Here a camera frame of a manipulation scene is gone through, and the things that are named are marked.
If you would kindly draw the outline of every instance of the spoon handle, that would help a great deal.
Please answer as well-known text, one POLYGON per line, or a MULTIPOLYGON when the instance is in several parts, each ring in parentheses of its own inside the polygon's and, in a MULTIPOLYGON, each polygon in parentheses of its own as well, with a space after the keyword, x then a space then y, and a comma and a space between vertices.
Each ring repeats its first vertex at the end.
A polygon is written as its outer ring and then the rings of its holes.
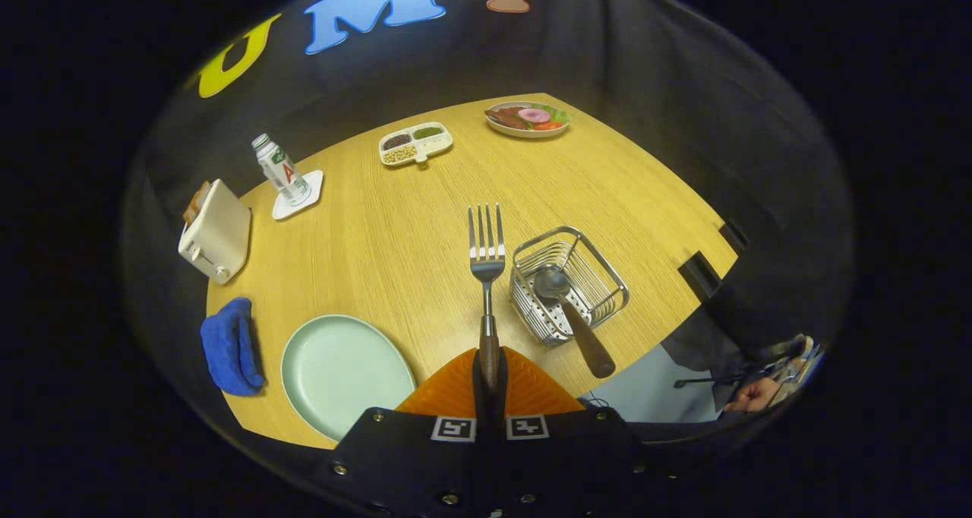
POLYGON ((601 345, 601 341, 594 335, 594 330, 588 327, 580 317, 580 313, 569 302, 562 301, 563 316, 570 322, 570 330, 573 331, 573 339, 577 341, 580 348, 580 355, 584 356, 584 362, 597 379, 607 378, 614 373, 614 360, 608 355, 608 350, 601 345))

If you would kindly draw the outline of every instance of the fork tines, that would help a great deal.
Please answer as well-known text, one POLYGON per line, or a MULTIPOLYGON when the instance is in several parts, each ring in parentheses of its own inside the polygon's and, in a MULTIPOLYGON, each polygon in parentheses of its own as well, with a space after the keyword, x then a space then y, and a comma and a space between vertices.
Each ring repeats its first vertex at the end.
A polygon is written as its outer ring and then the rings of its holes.
POLYGON ((503 217, 500 216, 500 204, 496 203, 496 245, 493 243, 493 220, 489 214, 489 203, 486 206, 486 226, 483 227, 483 207, 476 204, 479 215, 479 246, 476 247, 475 223, 472 221, 472 206, 469 207, 469 261, 502 261, 507 255, 507 248, 503 245, 503 217))

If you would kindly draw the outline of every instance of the wooden handle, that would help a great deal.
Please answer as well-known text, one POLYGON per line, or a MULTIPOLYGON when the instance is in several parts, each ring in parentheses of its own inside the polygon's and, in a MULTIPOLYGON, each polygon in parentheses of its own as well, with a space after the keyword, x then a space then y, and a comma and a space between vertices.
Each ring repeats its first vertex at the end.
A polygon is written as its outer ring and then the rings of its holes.
POLYGON ((614 360, 608 355, 608 350, 601 345, 601 341, 594 335, 594 330, 588 327, 580 317, 580 313, 574 309, 573 305, 563 301, 563 316, 570 322, 570 330, 573 331, 573 339, 577 341, 580 348, 580 355, 584 356, 584 362, 597 379, 607 378, 614 373, 614 360))
POLYGON ((500 364, 500 341, 496 336, 496 317, 483 314, 479 330, 479 369, 486 391, 496 396, 497 370, 500 364))

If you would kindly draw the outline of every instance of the wire basket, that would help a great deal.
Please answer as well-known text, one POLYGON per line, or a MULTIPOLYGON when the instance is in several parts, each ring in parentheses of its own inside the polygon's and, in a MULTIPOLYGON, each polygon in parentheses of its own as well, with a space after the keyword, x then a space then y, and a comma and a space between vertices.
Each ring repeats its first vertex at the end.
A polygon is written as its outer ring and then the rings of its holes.
POLYGON ((534 293, 534 278, 544 267, 563 272, 570 282, 566 300, 590 324, 603 324, 628 305, 628 287, 586 235, 561 226, 531 238, 513 252, 510 300, 541 344, 557 347, 573 339, 558 303, 546 306, 534 293))

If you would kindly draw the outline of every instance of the beans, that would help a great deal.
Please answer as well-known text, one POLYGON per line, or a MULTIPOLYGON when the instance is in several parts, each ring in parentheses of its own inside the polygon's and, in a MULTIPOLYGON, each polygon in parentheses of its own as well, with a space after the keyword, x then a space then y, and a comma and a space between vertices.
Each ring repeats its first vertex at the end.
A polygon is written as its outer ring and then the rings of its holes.
POLYGON ((385 163, 397 163, 399 161, 404 161, 406 159, 411 159, 415 157, 417 151, 415 147, 400 147, 389 152, 385 152, 381 155, 381 160, 385 163))
POLYGON ((400 145, 408 144, 410 141, 412 141, 412 137, 410 137, 408 134, 398 134, 398 136, 391 137, 389 140, 386 140, 385 144, 382 144, 381 149, 400 147, 400 145))
POLYGON ((422 129, 414 131, 412 134, 415 134, 415 139, 419 140, 419 138, 433 137, 436 134, 442 134, 442 130, 438 127, 423 127, 422 129))

